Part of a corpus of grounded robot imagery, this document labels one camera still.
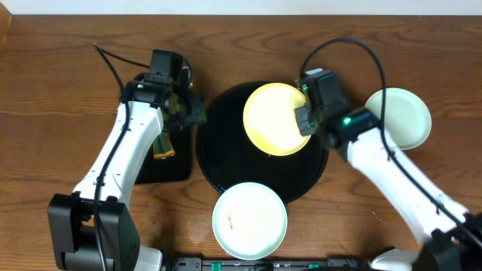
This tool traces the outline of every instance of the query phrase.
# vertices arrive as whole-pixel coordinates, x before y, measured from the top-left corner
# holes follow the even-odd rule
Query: green indicator light
[[[343,124],[347,125],[350,121],[352,121],[352,119],[350,117],[345,117],[343,119]]]

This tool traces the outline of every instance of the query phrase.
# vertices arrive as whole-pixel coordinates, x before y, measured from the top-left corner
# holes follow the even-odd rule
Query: black plate
[[[303,196],[319,180],[328,152],[315,136],[297,153],[270,156],[254,146],[243,125],[243,110],[251,93],[267,82],[234,87],[219,96],[199,126],[197,160],[206,179],[220,193],[235,184],[253,181],[273,189],[284,203]]]

